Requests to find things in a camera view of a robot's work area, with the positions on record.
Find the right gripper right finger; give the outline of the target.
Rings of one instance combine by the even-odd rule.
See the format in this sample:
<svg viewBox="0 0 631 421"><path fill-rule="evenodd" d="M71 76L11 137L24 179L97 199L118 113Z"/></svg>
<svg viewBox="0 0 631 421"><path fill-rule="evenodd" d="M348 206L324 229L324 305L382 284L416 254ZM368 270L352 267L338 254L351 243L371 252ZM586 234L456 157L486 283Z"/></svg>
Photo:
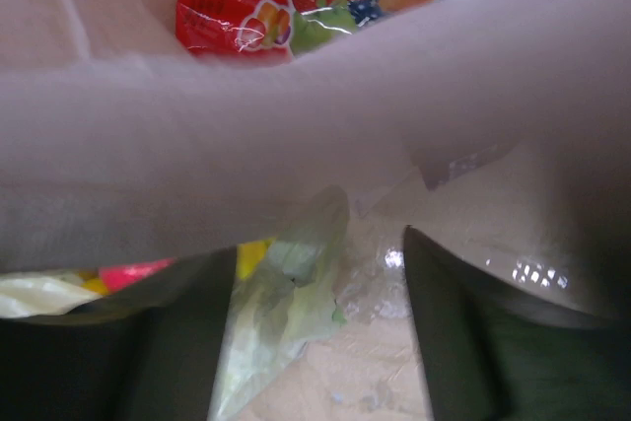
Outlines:
<svg viewBox="0 0 631 421"><path fill-rule="evenodd" d="M628 316L536 297L412 227L402 246L434 419L629 419Z"/></svg>

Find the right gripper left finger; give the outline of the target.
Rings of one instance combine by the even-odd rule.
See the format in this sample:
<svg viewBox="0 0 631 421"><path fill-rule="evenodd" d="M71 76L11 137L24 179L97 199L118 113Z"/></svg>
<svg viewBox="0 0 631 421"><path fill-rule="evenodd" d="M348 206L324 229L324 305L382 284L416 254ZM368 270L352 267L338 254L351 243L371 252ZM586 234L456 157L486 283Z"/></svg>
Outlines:
<svg viewBox="0 0 631 421"><path fill-rule="evenodd" d="M2 419L207 419L236 259L184 258L65 315L2 319Z"/></svg>

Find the light green plastic bag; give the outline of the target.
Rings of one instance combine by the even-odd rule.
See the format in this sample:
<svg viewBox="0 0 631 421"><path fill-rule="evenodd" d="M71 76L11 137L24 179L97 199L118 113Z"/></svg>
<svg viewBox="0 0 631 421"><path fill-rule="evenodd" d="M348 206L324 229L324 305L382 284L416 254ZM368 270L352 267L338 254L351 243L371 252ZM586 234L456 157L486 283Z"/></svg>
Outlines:
<svg viewBox="0 0 631 421"><path fill-rule="evenodd" d="M331 186L317 194L285 227L244 280L237 277L207 419L218 406L228 359L240 355L248 369L272 368L280 345L300 325L330 323L333 263L349 222L347 194Z"/></svg>

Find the beige canvas tote bag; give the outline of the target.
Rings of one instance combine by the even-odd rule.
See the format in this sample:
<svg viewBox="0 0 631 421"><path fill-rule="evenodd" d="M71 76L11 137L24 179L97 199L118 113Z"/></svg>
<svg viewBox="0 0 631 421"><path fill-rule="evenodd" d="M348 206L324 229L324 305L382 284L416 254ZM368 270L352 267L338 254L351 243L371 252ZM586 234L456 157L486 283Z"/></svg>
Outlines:
<svg viewBox="0 0 631 421"><path fill-rule="evenodd" d="M1 0L1 268L108 265L270 235L534 132L579 221L630 218L630 0L444 0L278 66L198 61L168 0Z"/></svg>

